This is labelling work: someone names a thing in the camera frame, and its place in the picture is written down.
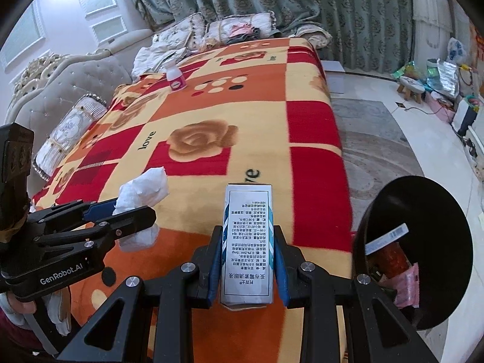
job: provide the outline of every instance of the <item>bottle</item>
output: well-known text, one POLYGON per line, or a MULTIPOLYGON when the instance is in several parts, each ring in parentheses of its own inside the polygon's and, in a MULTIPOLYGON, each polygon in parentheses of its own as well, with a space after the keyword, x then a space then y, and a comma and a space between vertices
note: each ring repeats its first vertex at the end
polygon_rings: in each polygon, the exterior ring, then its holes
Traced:
POLYGON ((170 83, 172 91, 181 90, 186 87, 185 77, 177 67, 177 62, 174 59, 168 60, 163 64, 163 68, 166 69, 166 80, 170 83))

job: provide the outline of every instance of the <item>green patterned curtain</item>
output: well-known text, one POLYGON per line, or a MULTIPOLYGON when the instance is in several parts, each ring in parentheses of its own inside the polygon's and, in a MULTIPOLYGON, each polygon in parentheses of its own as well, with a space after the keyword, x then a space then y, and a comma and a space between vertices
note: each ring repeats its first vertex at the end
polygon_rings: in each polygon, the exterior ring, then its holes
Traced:
POLYGON ((351 69, 393 72, 410 59, 413 34, 411 0, 133 0, 156 30, 201 12, 207 22, 234 14, 272 10, 277 27, 289 35, 304 23, 322 26, 333 44, 327 60, 351 69))

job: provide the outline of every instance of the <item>white tile floor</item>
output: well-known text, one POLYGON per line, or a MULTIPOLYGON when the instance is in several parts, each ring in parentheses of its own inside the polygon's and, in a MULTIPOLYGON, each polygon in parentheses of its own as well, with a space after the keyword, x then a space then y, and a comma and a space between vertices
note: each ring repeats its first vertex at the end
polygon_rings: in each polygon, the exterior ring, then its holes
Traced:
POLYGON ((484 231, 478 220, 482 212, 479 184, 450 125, 415 109, 398 108, 395 102, 432 113, 425 103, 403 101, 397 87, 395 82, 346 74, 345 93, 332 97, 383 102, 407 137, 424 175, 445 187, 467 216, 474 245, 473 273, 461 304, 449 318, 441 359, 441 363, 464 363, 484 334, 484 231))

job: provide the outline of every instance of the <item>trash can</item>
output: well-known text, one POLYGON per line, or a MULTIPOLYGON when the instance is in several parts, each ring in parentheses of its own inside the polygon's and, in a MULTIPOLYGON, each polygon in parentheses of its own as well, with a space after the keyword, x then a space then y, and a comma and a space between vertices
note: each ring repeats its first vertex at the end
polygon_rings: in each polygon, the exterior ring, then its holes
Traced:
POLYGON ((417 330, 445 321, 462 300, 473 267, 473 241, 462 209, 441 185, 421 176, 388 183, 367 208, 353 243, 357 274, 369 273, 365 245, 405 223, 397 241, 419 264, 420 303, 402 309, 417 330))

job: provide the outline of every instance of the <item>gray rug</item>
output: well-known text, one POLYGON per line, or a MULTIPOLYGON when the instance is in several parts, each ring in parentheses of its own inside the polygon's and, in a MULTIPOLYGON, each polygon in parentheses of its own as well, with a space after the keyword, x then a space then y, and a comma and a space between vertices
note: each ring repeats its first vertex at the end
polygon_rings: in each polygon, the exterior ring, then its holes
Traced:
MULTIPOLYGON (((387 183, 405 175, 424 174, 405 135, 383 103, 333 99, 331 105, 343 145, 355 231, 371 201, 387 183)), ((419 332, 439 361, 447 327, 448 320, 419 332)))

